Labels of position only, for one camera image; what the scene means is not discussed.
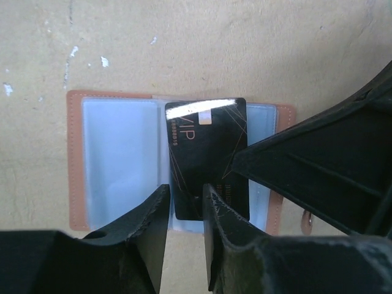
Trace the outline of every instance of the black plastic claw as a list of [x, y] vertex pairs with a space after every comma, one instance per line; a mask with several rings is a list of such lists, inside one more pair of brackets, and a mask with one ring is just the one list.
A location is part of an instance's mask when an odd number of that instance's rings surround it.
[[203, 195], [209, 290], [240, 293], [391, 293], [392, 242], [381, 237], [272, 237]]
[[59, 231], [0, 233], [0, 293], [159, 293], [170, 189], [73, 239]]
[[392, 62], [342, 103], [240, 151], [233, 171], [343, 232], [390, 237]]

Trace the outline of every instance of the black card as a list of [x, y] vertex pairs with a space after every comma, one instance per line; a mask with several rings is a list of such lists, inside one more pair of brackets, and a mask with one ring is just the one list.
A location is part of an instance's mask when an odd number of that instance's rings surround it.
[[249, 220], [249, 182], [232, 172], [236, 152], [247, 147], [243, 98], [166, 104], [172, 174], [171, 192], [178, 219], [202, 220], [203, 185]]

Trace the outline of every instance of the concrete surface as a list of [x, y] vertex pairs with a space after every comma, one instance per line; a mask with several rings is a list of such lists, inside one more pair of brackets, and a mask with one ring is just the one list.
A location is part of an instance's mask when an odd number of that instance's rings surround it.
[[[2, 0], [0, 229], [82, 235], [68, 227], [68, 89], [242, 96], [302, 120], [377, 74], [391, 36], [387, 0]], [[300, 234], [301, 214], [285, 202], [281, 233]], [[161, 293], [207, 293], [202, 236], [168, 234]]]

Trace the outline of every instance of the wallet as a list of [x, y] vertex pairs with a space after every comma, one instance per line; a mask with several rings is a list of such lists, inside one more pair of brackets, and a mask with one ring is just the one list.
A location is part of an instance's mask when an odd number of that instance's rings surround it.
[[[67, 94], [70, 227], [95, 230], [171, 183], [165, 105], [176, 96], [70, 91]], [[247, 104], [248, 145], [295, 121], [289, 105]], [[282, 197], [249, 181], [250, 222], [269, 234], [279, 228]], [[169, 228], [203, 233], [203, 222], [178, 220], [171, 201]]]

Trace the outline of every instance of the paint chip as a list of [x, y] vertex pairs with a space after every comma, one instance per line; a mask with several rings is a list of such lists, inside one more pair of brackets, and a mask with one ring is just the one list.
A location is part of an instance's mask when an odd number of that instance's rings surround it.
[[71, 54], [69, 55], [69, 57], [75, 57], [75, 53], [77, 51], [79, 51], [79, 47], [73, 46], [73, 49], [72, 49]]
[[101, 56], [100, 61], [101, 61], [103, 67], [109, 66], [109, 60], [107, 58], [104, 58], [103, 56]]
[[153, 40], [150, 42], [150, 45], [154, 45], [157, 42], [157, 36], [153, 37]]
[[66, 72], [64, 74], [64, 82], [63, 82], [63, 88], [64, 89], [67, 89], [68, 73], [69, 73], [69, 61], [71, 60], [71, 58], [75, 57], [75, 53], [77, 51], [79, 51], [79, 47], [73, 46], [73, 49], [72, 49], [70, 55], [68, 56], [68, 58], [66, 60]]
[[7, 97], [10, 97], [11, 93], [13, 92], [13, 89], [12, 89], [11, 85], [8, 84], [8, 83], [3, 83], [3, 86], [4, 86], [4, 89], [6, 91]]

